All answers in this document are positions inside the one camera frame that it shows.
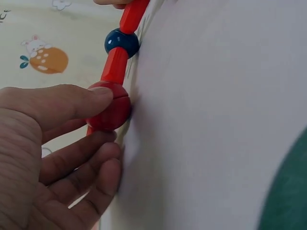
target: blue bead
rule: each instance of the blue bead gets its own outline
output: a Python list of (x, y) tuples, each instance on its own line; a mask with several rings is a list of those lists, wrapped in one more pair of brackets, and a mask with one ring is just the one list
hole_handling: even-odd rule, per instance
[(124, 48), (129, 58), (131, 58), (139, 51), (140, 44), (136, 34), (124, 34), (118, 28), (112, 30), (105, 40), (105, 49), (107, 53), (115, 47)]

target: toy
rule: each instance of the toy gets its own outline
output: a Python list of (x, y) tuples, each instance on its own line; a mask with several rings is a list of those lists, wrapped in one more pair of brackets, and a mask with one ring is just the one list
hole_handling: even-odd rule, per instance
[(139, 50), (139, 41), (135, 35), (139, 23), (150, 0), (134, 0), (127, 4), (120, 20), (120, 26), (109, 33), (105, 41), (108, 53), (105, 68), (99, 82), (93, 87), (108, 87), (113, 91), (113, 101), (100, 114), (86, 119), (87, 135), (96, 130), (113, 131), (121, 127), (130, 115), (131, 102), (122, 87), (128, 59)]

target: white surface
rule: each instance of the white surface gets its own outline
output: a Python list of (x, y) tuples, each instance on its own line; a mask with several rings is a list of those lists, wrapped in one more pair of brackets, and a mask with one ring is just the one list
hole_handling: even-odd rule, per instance
[(307, 1), (168, 0), (140, 51), (112, 230), (255, 229), (307, 125)]

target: finger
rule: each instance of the finger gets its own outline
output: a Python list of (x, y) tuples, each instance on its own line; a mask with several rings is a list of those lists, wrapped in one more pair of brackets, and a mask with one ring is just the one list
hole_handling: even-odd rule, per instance
[(115, 4), (113, 5), (116, 9), (118, 10), (123, 10), (125, 9), (126, 5), (125, 4)]
[(73, 119), (95, 116), (113, 99), (108, 88), (91, 90), (75, 85), (57, 85), (41, 89), (4, 88), (0, 90), (0, 108), (15, 110), (33, 118), (43, 131)]
[(94, 0), (94, 2), (98, 5), (121, 5), (128, 4), (132, 0)]
[(92, 227), (111, 203), (121, 176), (121, 165), (117, 159), (105, 162), (95, 186), (71, 211), (83, 222), (86, 229)]
[(75, 131), (83, 127), (84, 125), (86, 125), (86, 122), (84, 119), (76, 119), (76, 120), (68, 121), (65, 124), (61, 125), (60, 127), (44, 132), (43, 138), (42, 138), (42, 145), (64, 134)]
[(67, 177), (49, 186), (59, 202), (69, 206), (76, 199), (84, 195), (94, 184), (99, 169), (110, 159), (120, 159), (121, 150), (115, 143), (104, 144), (97, 153), (80, 168)]
[(94, 132), (42, 159), (39, 181), (48, 186), (87, 162), (106, 142), (115, 140), (114, 133)]

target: red bead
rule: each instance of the red bead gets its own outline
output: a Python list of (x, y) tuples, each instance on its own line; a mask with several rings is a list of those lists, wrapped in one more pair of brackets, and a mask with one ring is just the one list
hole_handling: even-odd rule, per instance
[(106, 110), (86, 120), (93, 130), (113, 131), (121, 127), (130, 115), (131, 102), (126, 90), (120, 84), (100, 81), (90, 86), (108, 87), (113, 92), (113, 101)]
[(127, 4), (121, 17), (119, 28), (125, 34), (132, 34), (137, 29), (150, 0), (133, 0)]
[(101, 80), (122, 85), (125, 79), (128, 58), (128, 53), (124, 48), (116, 47), (111, 49), (104, 71), (101, 74)]

